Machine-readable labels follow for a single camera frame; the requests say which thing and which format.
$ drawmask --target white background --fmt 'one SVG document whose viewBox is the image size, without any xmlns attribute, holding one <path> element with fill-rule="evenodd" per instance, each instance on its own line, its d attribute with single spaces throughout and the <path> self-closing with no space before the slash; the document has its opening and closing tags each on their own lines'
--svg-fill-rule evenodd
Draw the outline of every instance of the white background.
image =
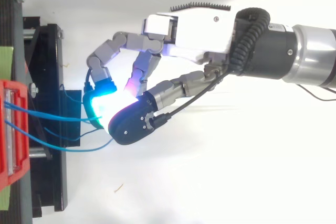
<svg viewBox="0 0 336 224">
<path fill-rule="evenodd" d="M 336 28 L 335 0 L 26 0 L 24 15 L 64 30 L 65 86 L 81 89 L 86 57 L 98 45 L 118 30 L 138 33 L 149 14 L 190 1 L 261 7 L 273 23 Z M 124 51 L 109 64 L 118 87 L 135 57 Z M 149 86 L 199 68 L 164 58 Z M 227 77 L 135 144 L 68 153 L 69 205 L 58 213 L 44 208 L 34 223 L 335 223 L 335 110 L 293 84 Z M 90 129 L 82 125 L 83 133 Z M 108 139 L 100 131 L 81 147 Z"/>
</svg>

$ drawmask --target black spring cable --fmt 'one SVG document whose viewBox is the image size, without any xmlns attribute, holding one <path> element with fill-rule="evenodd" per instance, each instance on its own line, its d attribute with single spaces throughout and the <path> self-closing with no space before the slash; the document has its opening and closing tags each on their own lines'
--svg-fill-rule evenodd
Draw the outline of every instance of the black spring cable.
<svg viewBox="0 0 336 224">
<path fill-rule="evenodd" d="M 236 18 L 254 20 L 249 30 L 244 33 L 233 49 L 230 57 L 230 70 L 236 75 L 241 75 L 256 41 L 269 25 L 270 16 L 264 9 L 247 8 L 238 12 Z"/>
</svg>

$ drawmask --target red plastic holder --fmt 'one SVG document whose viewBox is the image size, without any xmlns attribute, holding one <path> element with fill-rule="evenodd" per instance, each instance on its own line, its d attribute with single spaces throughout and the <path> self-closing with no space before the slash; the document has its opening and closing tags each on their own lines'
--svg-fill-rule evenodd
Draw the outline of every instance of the red plastic holder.
<svg viewBox="0 0 336 224">
<path fill-rule="evenodd" d="M 27 87 L 19 82 L 0 80 L 0 190 L 30 169 L 28 137 L 5 123 L 7 120 L 28 132 L 28 114 L 5 108 L 5 101 L 28 109 Z"/>
</svg>

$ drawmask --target black wrist cylinder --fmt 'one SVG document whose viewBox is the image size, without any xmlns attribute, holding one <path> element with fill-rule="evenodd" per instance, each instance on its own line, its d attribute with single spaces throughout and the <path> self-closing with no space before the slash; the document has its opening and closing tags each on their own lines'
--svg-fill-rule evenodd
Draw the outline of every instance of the black wrist cylinder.
<svg viewBox="0 0 336 224">
<path fill-rule="evenodd" d="M 249 22 L 238 20 L 236 40 L 244 34 Z M 270 24 L 256 41 L 244 66 L 242 76 L 281 79 L 291 69 L 297 52 L 297 39 L 291 28 Z"/>
</svg>

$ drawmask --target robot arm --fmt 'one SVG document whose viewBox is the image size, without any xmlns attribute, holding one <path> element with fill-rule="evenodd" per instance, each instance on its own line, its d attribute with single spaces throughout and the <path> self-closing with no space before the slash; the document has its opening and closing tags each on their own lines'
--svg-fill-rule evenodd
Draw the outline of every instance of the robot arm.
<svg viewBox="0 0 336 224">
<path fill-rule="evenodd" d="M 269 14 L 259 8 L 235 15 L 228 6 L 190 3 L 150 15 L 140 35 L 116 33 L 88 57 L 87 64 L 98 89 L 112 81 L 104 65 L 120 48 L 139 51 L 125 86 L 137 101 L 110 115 L 106 130 L 120 144 L 134 143 L 172 115 L 154 116 L 154 112 L 178 98 L 213 90 L 227 74 L 336 87 L 336 31 L 300 25 L 290 28 L 269 21 Z M 191 56 L 195 63 L 206 64 L 204 71 L 163 81 L 146 91 L 147 78 L 161 56 Z"/>
</svg>

